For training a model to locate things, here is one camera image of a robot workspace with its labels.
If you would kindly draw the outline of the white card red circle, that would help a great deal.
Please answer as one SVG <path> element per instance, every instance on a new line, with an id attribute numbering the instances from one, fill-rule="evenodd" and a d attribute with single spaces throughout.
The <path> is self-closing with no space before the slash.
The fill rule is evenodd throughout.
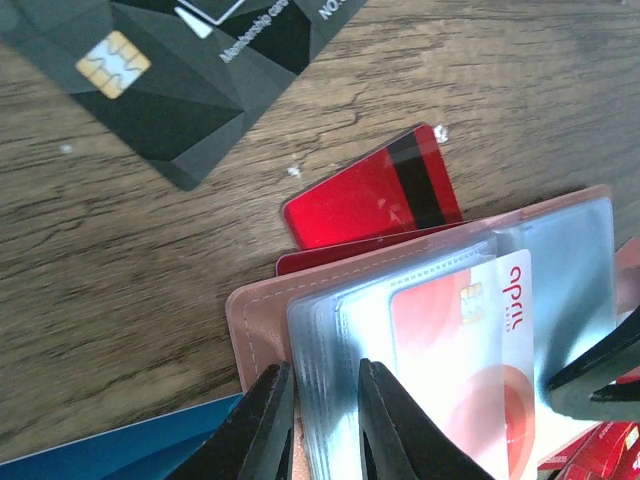
<path id="1" fill-rule="evenodd" d="M 390 309 L 397 377 L 420 408 L 493 478 L 534 478 L 529 251 L 405 288 Z"/>

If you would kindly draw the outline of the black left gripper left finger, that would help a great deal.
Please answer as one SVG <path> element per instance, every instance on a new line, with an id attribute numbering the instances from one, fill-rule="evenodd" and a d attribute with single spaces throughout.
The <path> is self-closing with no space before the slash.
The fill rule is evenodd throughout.
<path id="1" fill-rule="evenodd" d="M 170 479 L 260 480 L 293 475 L 294 379 L 288 363 L 260 375 L 215 433 Z"/>

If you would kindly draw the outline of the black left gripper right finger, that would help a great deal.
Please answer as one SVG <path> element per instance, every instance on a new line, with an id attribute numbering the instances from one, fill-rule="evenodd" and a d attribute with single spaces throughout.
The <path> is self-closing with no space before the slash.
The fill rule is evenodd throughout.
<path id="1" fill-rule="evenodd" d="M 364 479 L 491 477 L 444 435 L 381 362 L 360 361 L 358 414 Z"/>

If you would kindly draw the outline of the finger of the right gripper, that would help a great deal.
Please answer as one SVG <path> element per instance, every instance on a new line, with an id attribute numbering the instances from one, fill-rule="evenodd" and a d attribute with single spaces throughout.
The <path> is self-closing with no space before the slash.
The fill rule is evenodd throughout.
<path id="1" fill-rule="evenodd" d="M 546 384 L 551 409 L 575 420 L 637 420 L 639 382 L 617 380 L 639 366 L 639 311 Z"/>

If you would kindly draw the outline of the pink card holder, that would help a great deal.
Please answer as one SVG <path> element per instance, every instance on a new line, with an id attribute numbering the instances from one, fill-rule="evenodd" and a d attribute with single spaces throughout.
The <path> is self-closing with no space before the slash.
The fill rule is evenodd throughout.
<path id="1" fill-rule="evenodd" d="M 360 479 L 366 367 L 492 479 L 533 479 L 601 422 L 637 422 L 637 271 L 618 270 L 598 185 L 234 291 L 241 385 L 295 376 L 309 479 Z"/>

